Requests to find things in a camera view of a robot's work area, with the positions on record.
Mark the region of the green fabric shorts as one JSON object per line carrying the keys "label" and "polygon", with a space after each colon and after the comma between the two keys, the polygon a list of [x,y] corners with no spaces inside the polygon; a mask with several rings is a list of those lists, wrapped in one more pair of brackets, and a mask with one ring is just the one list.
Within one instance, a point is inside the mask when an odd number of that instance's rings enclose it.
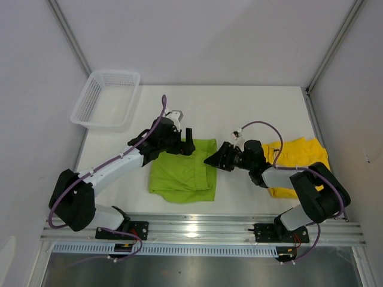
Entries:
{"label": "green fabric shorts", "polygon": [[170,203],[214,201],[217,171],[204,163],[217,151],[215,139],[195,139],[192,155],[163,152],[151,165],[148,191]]}

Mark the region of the yellow fabric shorts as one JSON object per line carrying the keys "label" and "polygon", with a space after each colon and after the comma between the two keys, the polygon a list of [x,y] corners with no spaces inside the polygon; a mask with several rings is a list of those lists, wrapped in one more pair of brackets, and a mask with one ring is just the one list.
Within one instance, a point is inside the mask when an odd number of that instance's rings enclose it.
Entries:
{"label": "yellow fabric shorts", "polygon": [[[279,153],[280,142],[262,144],[266,161],[273,163]],[[310,166],[316,162],[323,163],[330,170],[329,156],[318,139],[307,140],[298,138],[284,142],[282,153],[277,159],[277,165],[285,167]],[[298,199],[296,192],[289,188],[268,188],[271,197],[275,199]]]}

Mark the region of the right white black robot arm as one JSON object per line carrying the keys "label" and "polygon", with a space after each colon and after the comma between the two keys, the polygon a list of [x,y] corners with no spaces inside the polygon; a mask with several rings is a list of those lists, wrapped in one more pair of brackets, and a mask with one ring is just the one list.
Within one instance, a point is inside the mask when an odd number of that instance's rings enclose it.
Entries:
{"label": "right white black robot arm", "polygon": [[283,242],[301,227],[343,214],[351,203],[346,189],[323,163],[308,167],[274,166],[266,161],[257,140],[246,141],[243,149],[224,142],[204,163],[228,172],[236,167],[244,169],[252,183],[262,188],[294,190],[300,204],[277,216],[273,223],[274,236]]}

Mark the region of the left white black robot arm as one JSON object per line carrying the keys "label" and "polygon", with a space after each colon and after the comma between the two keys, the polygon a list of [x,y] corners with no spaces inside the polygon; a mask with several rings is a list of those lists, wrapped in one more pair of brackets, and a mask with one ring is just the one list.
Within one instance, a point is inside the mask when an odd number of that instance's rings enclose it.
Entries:
{"label": "left white black robot arm", "polygon": [[115,156],[82,172],[64,170],[58,177],[48,207],[50,228],[81,231],[87,227],[108,229],[116,239],[130,231],[129,216],[116,206],[106,207],[96,197],[123,175],[144,167],[163,152],[190,156],[196,147],[191,128],[181,130],[177,119],[158,117]]}

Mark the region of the white plastic mesh basket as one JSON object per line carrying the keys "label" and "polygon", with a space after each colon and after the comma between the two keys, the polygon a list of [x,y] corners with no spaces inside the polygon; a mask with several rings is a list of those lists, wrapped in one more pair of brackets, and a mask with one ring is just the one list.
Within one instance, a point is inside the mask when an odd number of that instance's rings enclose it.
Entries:
{"label": "white plastic mesh basket", "polygon": [[93,71],[71,112],[70,121],[88,130],[128,130],[138,104],[140,80],[137,72]]}

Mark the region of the aluminium mounting rail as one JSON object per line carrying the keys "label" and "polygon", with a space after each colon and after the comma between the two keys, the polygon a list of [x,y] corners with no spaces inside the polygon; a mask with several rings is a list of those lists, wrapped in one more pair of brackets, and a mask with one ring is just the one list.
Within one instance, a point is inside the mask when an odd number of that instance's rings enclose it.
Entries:
{"label": "aluminium mounting rail", "polygon": [[[148,243],[242,245],[255,243],[249,230],[257,223],[271,223],[275,215],[166,215],[132,214],[134,221],[147,221]],[[361,225],[342,219],[328,219],[321,224],[318,246],[366,246]]]}

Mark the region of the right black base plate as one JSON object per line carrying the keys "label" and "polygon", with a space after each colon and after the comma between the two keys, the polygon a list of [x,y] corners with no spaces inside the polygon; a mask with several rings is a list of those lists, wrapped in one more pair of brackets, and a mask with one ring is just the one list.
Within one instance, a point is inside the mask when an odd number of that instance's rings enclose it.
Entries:
{"label": "right black base plate", "polygon": [[309,243],[309,234],[306,227],[299,227],[293,231],[287,230],[283,225],[271,223],[257,223],[252,231],[258,243]]}

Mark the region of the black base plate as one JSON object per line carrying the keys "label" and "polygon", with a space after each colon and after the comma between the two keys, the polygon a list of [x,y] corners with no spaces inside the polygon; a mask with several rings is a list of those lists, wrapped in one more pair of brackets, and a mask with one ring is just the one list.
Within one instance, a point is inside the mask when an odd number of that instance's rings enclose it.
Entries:
{"label": "black base plate", "polygon": [[293,231],[287,230],[283,225],[271,223],[257,223],[252,231],[258,243],[309,243],[309,234],[306,227],[299,227]]}
{"label": "black base plate", "polygon": [[95,238],[99,240],[135,240],[134,237],[126,235],[133,234],[141,240],[147,240],[149,232],[149,222],[147,221],[130,221],[122,223],[116,231],[107,231],[105,228],[98,227]]}

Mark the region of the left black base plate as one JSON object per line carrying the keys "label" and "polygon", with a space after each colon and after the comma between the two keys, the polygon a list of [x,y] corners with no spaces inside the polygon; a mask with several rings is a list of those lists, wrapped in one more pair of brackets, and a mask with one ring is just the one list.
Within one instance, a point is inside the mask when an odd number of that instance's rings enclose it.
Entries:
{"label": "left black base plate", "polygon": [[98,227],[95,238],[99,240],[135,240],[134,237],[126,235],[133,234],[141,240],[147,240],[149,232],[149,222],[147,221],[130,221],[122,223],[116,231],[107,231],[105,228]]}

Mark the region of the left aluminium corner post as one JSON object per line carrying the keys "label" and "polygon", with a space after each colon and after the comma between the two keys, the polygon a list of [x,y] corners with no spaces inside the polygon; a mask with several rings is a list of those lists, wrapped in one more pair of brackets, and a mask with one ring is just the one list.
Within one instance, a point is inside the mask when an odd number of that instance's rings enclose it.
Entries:
{"label": "left aluminium corner post", "polygon": [[48,8],[50,9],[59,29],[63,33],[69,45],[69,48],[71,49],[79,67],[84,72],[84,74],[88,77],[92,73],[92,70],[75,37],[75,34],[73,33],[70,27],[68,20],[66,19],[64,12],[62,11],[62,8],[60,7],[59,1],[46,0],[45,2]]}

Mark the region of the aluminium corner post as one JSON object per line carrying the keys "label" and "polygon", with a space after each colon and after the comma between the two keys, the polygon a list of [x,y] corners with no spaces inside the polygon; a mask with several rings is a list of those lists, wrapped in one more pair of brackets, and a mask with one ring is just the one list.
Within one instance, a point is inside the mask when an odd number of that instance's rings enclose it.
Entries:
{"label": "aluminium corner post", "polygon": [[324,57],[322,58],[318,68],[316,69],[309,84],[306,87],[306,94],[308,96],[312,94],[314,88],[325,74],[327,68],[330,66],[332,60],[340,49],[342,43],[344,42],[346,36],[350,32],[352,26],[354,25],[366,3],[367,1],[365,0],[356,0],[352,2],[351,8],[348,10],[345,18],[343,19],[339,29],[335,34],[335,37],[331,41]]}
{"label": "aluminium corner post", "polygon": [[92,73],[92,70],[75,37],[75,34],[73,33],[70,27],[68,20],[66,19],[64,12],[62,11],[62,8],[60,7],[59,1],[46,0],[45,2],[48,8],[50,9],[59,29],[63,33],[69,45],[69,48],[71,49],[79,67],[84,72],[84,74],[88,77]]}

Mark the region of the right aluminium corner post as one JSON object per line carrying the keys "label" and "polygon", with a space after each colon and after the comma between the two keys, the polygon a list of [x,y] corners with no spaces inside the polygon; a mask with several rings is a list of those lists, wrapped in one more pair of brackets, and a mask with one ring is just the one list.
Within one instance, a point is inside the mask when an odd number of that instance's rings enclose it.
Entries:
{"label": "right aluminium corner post", "polygon": [[332,60],[340,49],[342,43],[344,42],[346,36],[350,32],[352,26],[354,25],[366,3],[367,1],[365,0],[356,0],[352,2],[351,8],[348,10],[345,18],[343,19],[339,29],[335,34],[335,37],[331,41],[324,57],[322,58],[318,68],[316,69],[309,84],[306,87],[306,94],[308,96],[312,94],[314,88],[325,74],[327,68],[330,66]]}

